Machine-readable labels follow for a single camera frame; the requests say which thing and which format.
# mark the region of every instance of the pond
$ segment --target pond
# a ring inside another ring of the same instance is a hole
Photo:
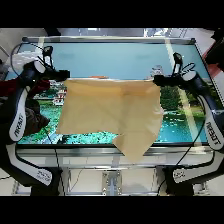
[[[46,127],[47,131],[51,135],[55,133],[58,125],[59,117],[62,111],[61,106],[52,105],[52,101],[40,101],[41,114],[50,118],[50,123]],[[204,117],[194,116],[194,120],[198,131],[201,128]],[[116,137],[116,134],[109,132],[98,132],[98,133],[87,133],[87,134],[74,134],[64,135],[59,144],[108,144],[112,143],[112,139]],[[24,137],[20,140],[20,144],[41,144],[49,143],[44,142],[47,138],[44,130],[41,130],[37,134],[33,134]],[[206,136],[204,129],[200,134],[202,142],[206,142]],[[167,143],[167,142],[192,142],[190,130],[188,127],[187,119],[184,114],[179,114],[176,111],[167,112],[164,114],[162,127],[156,142]]]

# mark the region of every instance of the metal bracket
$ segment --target metal bracket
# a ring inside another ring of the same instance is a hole
[[[104,171],[102,177],[102,194],[104,196],[122,195],[122,178],[120,171]]]

